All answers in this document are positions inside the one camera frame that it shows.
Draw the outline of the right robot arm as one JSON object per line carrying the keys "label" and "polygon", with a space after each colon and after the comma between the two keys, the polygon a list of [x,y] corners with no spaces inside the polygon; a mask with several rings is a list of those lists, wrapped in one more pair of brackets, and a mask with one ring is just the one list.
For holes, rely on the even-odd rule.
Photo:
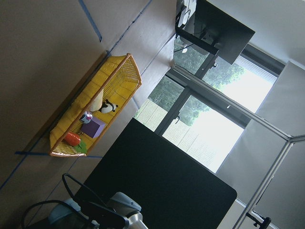
{"label": "right robot arm", "polygon": [[[39,205],[57,204],[49,216],[30,226],[27,214]],[[46,200],[28,207],[22,215],[23,229],[146,229],[141,206],[122,192],[115,193],[106,206],[92,201]]]}

